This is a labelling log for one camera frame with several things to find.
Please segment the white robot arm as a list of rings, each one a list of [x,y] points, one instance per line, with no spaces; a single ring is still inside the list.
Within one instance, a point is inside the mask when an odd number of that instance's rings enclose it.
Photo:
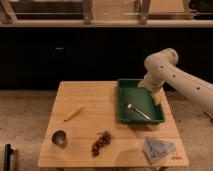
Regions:
[[[177,68],[178,60],[178,53],[172,48],[149,55],[144,61],[147,73],[138,86],[155,95],[168,83],[213,117],[213,84]]]

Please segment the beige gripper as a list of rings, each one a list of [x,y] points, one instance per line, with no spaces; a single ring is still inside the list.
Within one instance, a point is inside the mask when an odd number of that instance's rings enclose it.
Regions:
[[[164,97],[164,91],[163,90],[159,91],[162,88],[163,84],[164,84],[163,81],[153,81],[148,78],[144,78],[137,84],[137,86],[139,88],[145,88],[149,92],[154,93],[153,94],[154,103],[155,105],[159,105]]]

